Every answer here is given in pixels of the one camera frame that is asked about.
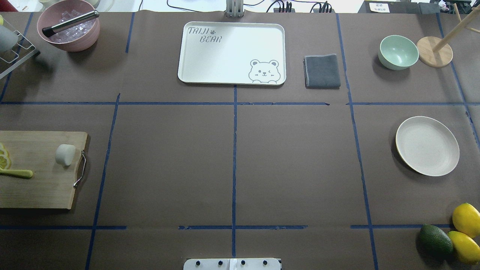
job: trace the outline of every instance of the green spoon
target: green spoon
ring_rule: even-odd
[[[32,178],[33,172],[31,170],[7,170],[0,167],[0,174],[19,176],[24,178]]]

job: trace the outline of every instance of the gray cloth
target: gray cloth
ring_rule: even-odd
[[[305,56],[303,68],[307,88],[338,89],[340,87],[336,54]]]

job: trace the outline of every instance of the white container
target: white container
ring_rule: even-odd
[[[280,25],[189,22],[183,27],[178,78],[185,83],[277,86],[286,76]]]
[[[18,42],[18,36],[10,29],[0,25],[0,53],[11,50]]]

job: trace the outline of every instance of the lemon slice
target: lemon slice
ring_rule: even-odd
[[[10,168],[11,164],[12,162],[10,161],[10,158],[8,158],[7,155],[0,155],[0,168],[8,169]]]
[[[2,143],[0,143],[0,155],[8,156],[8,151],[5,149]]]

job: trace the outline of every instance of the dish rack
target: dish rack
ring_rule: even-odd
[[[0,53],[0,79],[12,72],[15,68],[40,51],[18,30],[16,30],[7,20],[3,20],[3,26],[12,30],[19,41],[11,50]]]

